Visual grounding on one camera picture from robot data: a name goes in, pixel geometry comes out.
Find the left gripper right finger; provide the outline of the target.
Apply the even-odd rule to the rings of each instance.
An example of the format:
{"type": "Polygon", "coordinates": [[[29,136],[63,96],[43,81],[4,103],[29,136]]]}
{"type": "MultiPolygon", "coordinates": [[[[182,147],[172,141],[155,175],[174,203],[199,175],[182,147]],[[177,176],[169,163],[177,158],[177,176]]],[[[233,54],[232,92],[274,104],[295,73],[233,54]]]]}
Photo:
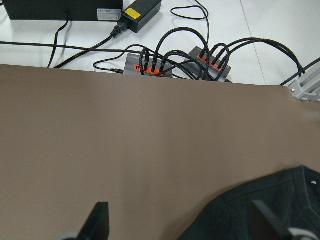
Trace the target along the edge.
{"type": "Polygon", "coordinates": [[[261,200],[250,204],[250,233],[253,240],[291,240],[292,234],[261,200]]]}

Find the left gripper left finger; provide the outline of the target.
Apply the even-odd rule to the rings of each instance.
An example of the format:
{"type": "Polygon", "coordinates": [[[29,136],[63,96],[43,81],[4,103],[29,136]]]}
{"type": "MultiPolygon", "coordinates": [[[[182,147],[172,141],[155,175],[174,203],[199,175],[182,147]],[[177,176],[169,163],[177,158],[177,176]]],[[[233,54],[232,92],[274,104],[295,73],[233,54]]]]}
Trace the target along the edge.
{"type": "Polygon", "coordinates": [[[107,240],[109,238],[109,203],[97,202],[76,240],[107,240]]]}

